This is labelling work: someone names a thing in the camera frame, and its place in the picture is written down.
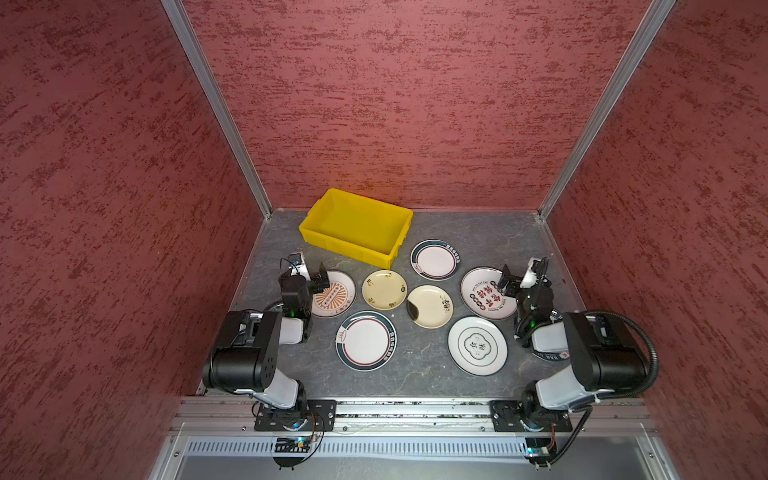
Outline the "white plate red characters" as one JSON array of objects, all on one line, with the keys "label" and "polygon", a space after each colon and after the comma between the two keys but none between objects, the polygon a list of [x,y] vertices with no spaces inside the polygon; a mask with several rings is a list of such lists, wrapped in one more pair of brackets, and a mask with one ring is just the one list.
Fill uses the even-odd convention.
[{"label": "white plate red characters", "polygon": [[464,304],[474,314],[489,320],[512,317],[516,312],[516,302],[497,288],[501,277],[502,271],[492,267],[477,267],[468,271],[460,284]]}]

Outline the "white plate green quatrefoil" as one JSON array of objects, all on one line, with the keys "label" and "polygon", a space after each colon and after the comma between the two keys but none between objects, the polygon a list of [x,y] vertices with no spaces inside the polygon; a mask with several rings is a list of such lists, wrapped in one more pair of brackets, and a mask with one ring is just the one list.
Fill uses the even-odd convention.
[{"label": "white plate green quatrefoil", "polygon": [[498,373],[508,358],[507,341],[489,320],[464,317],[448,333],[448,349],[454,363],[466,373],[491,376]]}]

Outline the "cream plate black brushstroke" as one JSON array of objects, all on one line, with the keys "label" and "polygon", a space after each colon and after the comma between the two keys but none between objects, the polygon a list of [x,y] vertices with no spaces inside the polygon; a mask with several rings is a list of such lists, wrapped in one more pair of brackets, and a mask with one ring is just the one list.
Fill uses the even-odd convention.
[{"label": "cream plate black brushstroke", "polygon": [[450,295],[435,285],[413,289],[406,298],[406,310],[411,320],[425,329],[438,329],[452,318],[454,304]]}]

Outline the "dark green rim text plate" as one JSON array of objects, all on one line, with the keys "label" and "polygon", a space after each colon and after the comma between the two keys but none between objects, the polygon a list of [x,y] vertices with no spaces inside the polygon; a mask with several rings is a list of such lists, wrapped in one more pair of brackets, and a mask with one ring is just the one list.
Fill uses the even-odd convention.
[{"label": "dark green rim text plate", "polygon": [[531,336],[531,352],[542,360],[551,362],[565,361],[570,358],[562,314],[553,310],[549,323],[537,328]]}]

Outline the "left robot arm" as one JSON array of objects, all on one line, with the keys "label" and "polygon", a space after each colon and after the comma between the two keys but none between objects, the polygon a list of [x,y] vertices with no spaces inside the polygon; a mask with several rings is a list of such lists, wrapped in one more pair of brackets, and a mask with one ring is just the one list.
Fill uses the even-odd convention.
[{"label": "left robot arm", "polygon": [[282,345],[307,342],[313,297],[330,286],[327,270],[313,274],[286,271],[279,277],[282,306],[275,310],[230,311],[203,366],[207,389],[256,399],[265,413],[255,427],[302,431],[334,425],[333,400],[310,400],[303,384],[277,367]]}]

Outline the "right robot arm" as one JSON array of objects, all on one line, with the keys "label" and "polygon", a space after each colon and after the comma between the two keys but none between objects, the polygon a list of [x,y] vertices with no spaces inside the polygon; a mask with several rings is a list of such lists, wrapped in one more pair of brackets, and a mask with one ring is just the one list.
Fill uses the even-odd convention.
[{"label": "right robot arm", "polygon": [[516,302],[517,344],[569,364],[530,382],[516,401],[492,401],[498,431],[567,431],[571,413],[584,413],[602,400],[635,397],[659,375],[656,347],[635,321],[602,310],[557,314],[548,266],[548,258],[533,258],[522,276],[503,266],[497,290]]}]

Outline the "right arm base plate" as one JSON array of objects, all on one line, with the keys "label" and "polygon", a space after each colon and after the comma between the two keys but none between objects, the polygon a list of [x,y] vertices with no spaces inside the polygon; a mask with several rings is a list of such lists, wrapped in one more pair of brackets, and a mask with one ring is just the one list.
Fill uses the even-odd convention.
[{"label": "right arm base plate", "polygon": [[573,430],[566,411],[548,410],[536,402],[491,400],[488,405],[493,428],[497,433],[558,433]]}]

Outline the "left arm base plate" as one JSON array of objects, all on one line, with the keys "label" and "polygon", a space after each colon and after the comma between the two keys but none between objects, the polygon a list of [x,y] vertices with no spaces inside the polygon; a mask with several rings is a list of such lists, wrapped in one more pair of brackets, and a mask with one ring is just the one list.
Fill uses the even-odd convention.
[{"label": "left arm base plate", "polygon": [[330,432],[334,429],[336,400],[300,400],[292,409],[261,405],[253,429],[257,432]]}]

